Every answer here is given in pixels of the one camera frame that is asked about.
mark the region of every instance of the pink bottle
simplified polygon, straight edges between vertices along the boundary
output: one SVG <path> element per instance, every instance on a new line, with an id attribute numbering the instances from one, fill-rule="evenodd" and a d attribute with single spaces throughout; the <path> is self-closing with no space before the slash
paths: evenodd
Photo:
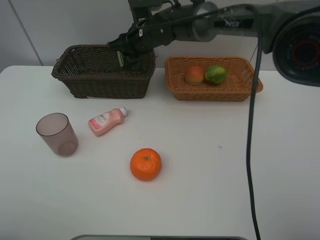
<path id="1" fill-rule="evenodd" d="M 122 124 L 125 116 L 127 116 L 127 110 L 124 107 L 115 108 L 92 118 L 88 123 L 92 132 L 98 137 L 105 134 L 115 125 Z"/>

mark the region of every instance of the red apple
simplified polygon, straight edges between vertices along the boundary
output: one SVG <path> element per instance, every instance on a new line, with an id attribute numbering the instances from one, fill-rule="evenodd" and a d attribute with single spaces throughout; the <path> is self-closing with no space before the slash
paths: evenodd
<path id="1" fill-rule="evenodd" d="M 191 66 L 186 71 L 184 79 L 190 85 L 200 85 L 205 80 L 205 71 L 200 66 Z"/>

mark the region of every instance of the plastic cup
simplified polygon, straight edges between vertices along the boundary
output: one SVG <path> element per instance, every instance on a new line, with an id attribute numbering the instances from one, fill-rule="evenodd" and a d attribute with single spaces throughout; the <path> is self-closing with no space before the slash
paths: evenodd
<path id="1" fill-rule="evenodd" d="M 63 113 L 44 116 L 35 129 L 55 154 L 67 157 L 77 150 L 78 138 L 68 117 Z"/>

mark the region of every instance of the green fruit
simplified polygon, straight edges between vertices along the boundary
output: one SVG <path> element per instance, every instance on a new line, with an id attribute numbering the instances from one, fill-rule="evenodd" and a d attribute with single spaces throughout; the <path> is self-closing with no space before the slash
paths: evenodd
<path id="1" fill-rule="evenodd" d="M 212 84 L 222 84 L 227 78 L 227 71 L 222 66 L 211 65 L 206 70 L 204 77 Z"/>

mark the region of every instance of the orange wicker basket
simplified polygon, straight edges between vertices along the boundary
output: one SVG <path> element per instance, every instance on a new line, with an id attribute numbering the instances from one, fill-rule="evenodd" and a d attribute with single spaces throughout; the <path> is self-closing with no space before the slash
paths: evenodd
<path id="1" fill-rule="evenodd" d="M 200 66 L 207 69 L 210 65 L 219 65 L 226 69 L 227 78 L 220 85 L 190 85 L 185 82 L 189 67 Z M 254 69 L 248 60 L 242 57 L 197 57 L 174 56 L 165 62 L 165 78 L 168 89 L 175 98 L 183 101 L 224 101 L 241 102 L 251 95 Z M 256 92 L 263 90 L 260 79 Z"/>

